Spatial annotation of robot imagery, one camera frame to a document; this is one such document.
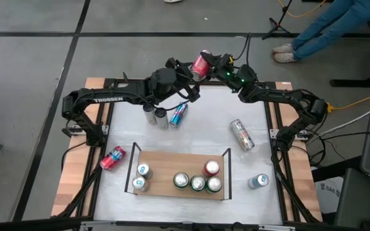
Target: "blue soda can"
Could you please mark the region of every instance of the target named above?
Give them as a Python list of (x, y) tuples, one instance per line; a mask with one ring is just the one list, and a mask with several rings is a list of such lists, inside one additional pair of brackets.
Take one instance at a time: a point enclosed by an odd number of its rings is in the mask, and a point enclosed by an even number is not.
[(248, 186), (251, 189), (265, 187), (269, 183), (269, 177), (265, 174), (256, 175), (248, 180)]
[(181, 106), (177, 107), (175, 113), (171, 118), (170, 125), (173, 126), (174, 128), (177, 128), (180, 125), (182, 118), (185, 116), (187, 109), (188, 109), (187, 103), (184, 103)]

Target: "white sneaker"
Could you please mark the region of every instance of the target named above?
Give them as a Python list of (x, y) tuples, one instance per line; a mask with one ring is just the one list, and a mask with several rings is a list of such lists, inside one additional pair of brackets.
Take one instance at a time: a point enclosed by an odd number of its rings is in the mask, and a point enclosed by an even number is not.
[(164, 0), (165, 3), (179, 3), (182, 0)]
[(278, 53), (274, 55), (274, 59), (281, 64), (296, 62), (293, 53)]
[(272, 48), (272, 52), (274, 54), (276, 54), (276, 53), (292, 53), (292, 52), (294, 52), (294, 48), (292, 47), (292, 44), (283, 44), (282, 46)]

